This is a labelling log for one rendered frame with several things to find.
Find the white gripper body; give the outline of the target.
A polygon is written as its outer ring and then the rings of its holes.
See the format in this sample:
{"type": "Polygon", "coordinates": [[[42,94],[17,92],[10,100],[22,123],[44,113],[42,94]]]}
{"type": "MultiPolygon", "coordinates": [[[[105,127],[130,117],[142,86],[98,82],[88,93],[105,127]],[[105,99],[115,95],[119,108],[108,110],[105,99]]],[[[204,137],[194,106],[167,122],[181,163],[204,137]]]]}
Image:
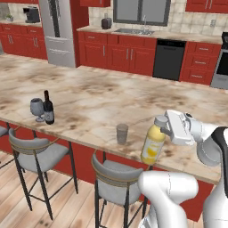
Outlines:
{"type": "Polygon", "coordinates": [[[195,143],[190,133],[190,123],[182,112],[167,110],[165,117],[168,122],[160,128],[160,131],[168,135],[173,144],[193,145],[195,143]]]}

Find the yellow juice bottle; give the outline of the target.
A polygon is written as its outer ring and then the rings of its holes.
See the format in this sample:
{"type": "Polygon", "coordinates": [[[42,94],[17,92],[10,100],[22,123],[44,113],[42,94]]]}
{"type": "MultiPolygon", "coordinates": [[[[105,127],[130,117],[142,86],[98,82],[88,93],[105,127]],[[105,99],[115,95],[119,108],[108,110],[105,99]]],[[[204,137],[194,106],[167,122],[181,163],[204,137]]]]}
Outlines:
{"type": "Polygon", "coordinates": [[[167,118],[158,115],[154,119],[154,124],[149,128],[144,145],[142,147],[141,161],[147,165],[153,165],[159,157],[166,135],[160,131],[165,127],[167,118]]]}

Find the grey glass cup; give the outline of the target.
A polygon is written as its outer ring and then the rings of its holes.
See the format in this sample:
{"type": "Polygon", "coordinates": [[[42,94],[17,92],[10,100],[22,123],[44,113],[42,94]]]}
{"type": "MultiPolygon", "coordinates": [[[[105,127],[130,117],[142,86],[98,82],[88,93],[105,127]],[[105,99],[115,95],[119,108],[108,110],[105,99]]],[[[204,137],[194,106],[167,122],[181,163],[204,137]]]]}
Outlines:
{"type": "Polygon", "coordinates": [[[117,142],[118,144],[125,144],[128,133],[128,125],[118,124],[117,125],[117,142]]]}

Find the dark wine bottle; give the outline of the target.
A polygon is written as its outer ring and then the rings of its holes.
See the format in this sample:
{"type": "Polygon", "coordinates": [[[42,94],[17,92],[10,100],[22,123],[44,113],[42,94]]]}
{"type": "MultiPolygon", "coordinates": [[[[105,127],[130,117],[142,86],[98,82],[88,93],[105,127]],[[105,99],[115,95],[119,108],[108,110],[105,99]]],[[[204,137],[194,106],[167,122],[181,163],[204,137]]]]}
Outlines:
{"type": "Polygon", "coordinates": [[[44,114],[45,123],[52,125],[54,123],[54,113],[53,113],[53,103],[49,99],[49,93],[47,90],[44,91],[45,101],[44,101],[44,114]]]}

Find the clear wine glass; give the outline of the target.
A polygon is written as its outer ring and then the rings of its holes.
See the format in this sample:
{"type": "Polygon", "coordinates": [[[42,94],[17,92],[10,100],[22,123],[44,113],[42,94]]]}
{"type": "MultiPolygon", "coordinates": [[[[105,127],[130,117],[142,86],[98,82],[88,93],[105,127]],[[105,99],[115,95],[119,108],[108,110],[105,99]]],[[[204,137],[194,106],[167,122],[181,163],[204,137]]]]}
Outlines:
{"type": "Polygon", "coordinates": [[[36,116],[36,122],[43,122],[45,118],[44,115],[44,105],[40,98],[33,98],[30,101],[30,112],[36,116]]]}

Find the red drawer cupboard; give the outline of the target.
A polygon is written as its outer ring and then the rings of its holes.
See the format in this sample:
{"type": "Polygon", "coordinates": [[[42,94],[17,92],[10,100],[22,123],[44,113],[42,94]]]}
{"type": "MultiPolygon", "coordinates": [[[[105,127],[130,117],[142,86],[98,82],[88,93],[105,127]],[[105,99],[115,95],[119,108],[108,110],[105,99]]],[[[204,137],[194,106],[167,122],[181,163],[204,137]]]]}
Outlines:
{"type": "Polygon", "coordinates": [[[209,86],[221,45],[188,41],[179,80],[209,86]]]}

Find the stainless steel oven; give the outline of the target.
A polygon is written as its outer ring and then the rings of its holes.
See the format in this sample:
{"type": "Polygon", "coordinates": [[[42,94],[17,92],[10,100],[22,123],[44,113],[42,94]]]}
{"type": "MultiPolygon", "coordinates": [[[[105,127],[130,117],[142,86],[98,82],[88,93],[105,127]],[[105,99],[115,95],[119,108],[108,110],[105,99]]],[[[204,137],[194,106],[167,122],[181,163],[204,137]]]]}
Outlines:
{"type": "Polygon", "coordinates": [[[228,90],[228,32],[222,33],[222,41],[222,48],[210,86],[228,90]]]}

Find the grey bar stool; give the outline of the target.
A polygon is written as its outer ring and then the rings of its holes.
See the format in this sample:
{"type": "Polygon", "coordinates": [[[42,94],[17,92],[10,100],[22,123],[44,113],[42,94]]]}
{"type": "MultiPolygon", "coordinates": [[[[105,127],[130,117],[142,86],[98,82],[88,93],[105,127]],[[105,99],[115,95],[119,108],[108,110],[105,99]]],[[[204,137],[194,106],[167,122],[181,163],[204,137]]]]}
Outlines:
{"type": "Polygon", "coordinates": [[[107,159],[101,163],[97,159],[96,152],[94,151],[91,159],[95,172],[95,228],[107,228],[102,225],[102,215],[108,202],[124,208],[123,228],[129,228],[140,209],[142,209],[142,216],[145,216],[147,208],[148,200],[144,199],[131,220],[128,220],[129,206],[133,205],[141,196],[137,181],[143,169],[107,159]]]}
{"type": "Polygon", "coordinates": [[[75,190],[78,192],[77,172],[71,142],[69,142],[69,146],[66,147],[57,143],[58,138],[52,142],[50,142],[47,138],[38,137],[35,137],[32,140],[20,139],[16,136],[16,130],[13,128],[9,129],[8,134],[20,183],[29,209],[32,209],[31,198],[42,201],[46,204],[50,218],[53,219],[50,199],[61,191],[71,180],[74,180],[75,190]],[[45,187],[45,181],[48,180],[47,172],[53,169],[66,155],[69,155],[70,157],[73,176],[63,186],[49,196],[45,187]],[[32,184],[30,189],[27,188],[25,183],[22,173],[23,170],[37,174],[37,179],[32,184]],[[37,182],[40,182],[41,184],[44,196],[42,199],[31,194],[31,191],[37,182]]]}
{"type": "MultiPolygon", "coordinates": [[[[9,124],[6,124],[6,127],[0,126],[0,137],[7,135],[9,132],[9,129],[10,129],[9,124]]],[[[8,162],[6,162],[2,166],[0,166],[0,169],[9,165],[11,162],[13,162],[13,159],[9,160],[8,162]]]]}

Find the red base cupboard run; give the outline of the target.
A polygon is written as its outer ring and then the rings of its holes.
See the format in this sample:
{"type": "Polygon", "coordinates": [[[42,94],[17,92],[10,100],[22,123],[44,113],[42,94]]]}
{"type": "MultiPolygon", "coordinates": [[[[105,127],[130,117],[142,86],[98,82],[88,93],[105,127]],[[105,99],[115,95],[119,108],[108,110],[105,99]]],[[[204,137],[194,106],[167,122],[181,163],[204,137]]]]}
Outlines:
{"type": "Polygon", "coordinates": [[[152,75],[156,38],[79,31],[78,39],[82,65],[152,75]]]}
{"type": "Polygon", "coordinates": [[[5,53],[47,59],[45,36],[40,26],[0,23],[0,42],[5,53]]]}

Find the grey framed window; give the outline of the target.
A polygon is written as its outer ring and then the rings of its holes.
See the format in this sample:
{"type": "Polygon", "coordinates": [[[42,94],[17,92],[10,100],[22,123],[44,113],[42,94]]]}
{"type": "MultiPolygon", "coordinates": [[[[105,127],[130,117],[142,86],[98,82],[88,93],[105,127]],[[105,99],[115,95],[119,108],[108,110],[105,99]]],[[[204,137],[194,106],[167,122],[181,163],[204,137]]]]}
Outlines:
{"type": "Polygon", "coordinates": [[[166,27],[171,0],[113,0],[116,23],[166,27]]]}

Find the black toaster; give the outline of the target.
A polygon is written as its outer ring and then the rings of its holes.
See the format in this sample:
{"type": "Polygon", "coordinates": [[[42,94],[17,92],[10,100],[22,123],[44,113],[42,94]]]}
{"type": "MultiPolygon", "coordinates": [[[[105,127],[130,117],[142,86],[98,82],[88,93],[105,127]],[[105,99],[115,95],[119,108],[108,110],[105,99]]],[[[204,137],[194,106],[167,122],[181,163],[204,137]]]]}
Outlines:
{"type": "Polygon", "coordinates": [[[112,25],[112,19],[108,17],[108,14],[104,14],[104,18],[102,19],[102,29],[110,29],[112,25]]]}

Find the red tall side panel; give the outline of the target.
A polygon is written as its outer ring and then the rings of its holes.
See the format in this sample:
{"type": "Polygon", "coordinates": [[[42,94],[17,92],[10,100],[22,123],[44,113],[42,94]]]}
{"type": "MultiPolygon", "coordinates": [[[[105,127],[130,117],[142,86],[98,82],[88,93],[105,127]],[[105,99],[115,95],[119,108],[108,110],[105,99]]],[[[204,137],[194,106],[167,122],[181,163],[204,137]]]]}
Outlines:
{"type": "Polygon", "coordinates": [[[80,5],[80,0],[69,0],[76,67],[80,66],[79,41],[77,29],[89,25],[88,8],[80,5]]]}

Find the stainless steel fridge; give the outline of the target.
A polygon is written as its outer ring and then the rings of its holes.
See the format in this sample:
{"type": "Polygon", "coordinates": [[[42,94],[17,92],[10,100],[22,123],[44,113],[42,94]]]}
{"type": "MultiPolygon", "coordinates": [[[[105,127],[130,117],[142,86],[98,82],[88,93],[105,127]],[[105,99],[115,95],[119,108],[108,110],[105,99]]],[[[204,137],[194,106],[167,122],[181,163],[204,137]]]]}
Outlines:
{"type": "Polygon", "coordinates": [[[39,0],[48,62],[76,67],[69,0],[39,0]]]}

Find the black coffee machine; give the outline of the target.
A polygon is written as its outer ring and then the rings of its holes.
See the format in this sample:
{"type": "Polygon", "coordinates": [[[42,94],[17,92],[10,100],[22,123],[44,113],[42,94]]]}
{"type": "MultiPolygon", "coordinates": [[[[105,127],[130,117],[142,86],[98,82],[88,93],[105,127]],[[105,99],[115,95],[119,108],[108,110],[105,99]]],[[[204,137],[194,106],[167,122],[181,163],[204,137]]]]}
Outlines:
{"type": "Polygon", "coordinates": [[[23,9],[26,14],[26,23],[37,23],[40,21],[38,9],[34,6],[28,6],[23,9]]]}

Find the red wall cupboard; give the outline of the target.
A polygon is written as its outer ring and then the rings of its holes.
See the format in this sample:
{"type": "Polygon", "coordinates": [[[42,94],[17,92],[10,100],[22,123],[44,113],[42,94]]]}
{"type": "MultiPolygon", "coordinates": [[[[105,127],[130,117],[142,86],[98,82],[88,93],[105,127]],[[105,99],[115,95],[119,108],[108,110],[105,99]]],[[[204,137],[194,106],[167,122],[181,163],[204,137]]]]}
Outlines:
{"type": "Polygon", "coordinates": [[[0,0],[0,3],[38,4],[38,0],[0,0]]]}
{"type": "Polygon", "coordinates": [[[228,13],[228,0],[187,0],[185,11],[228,13]]]}
{"type": "Polygon", "coordinates": [[[80,5],[86,7],[110,7],[110,0],[80,0],[80,5]]]}

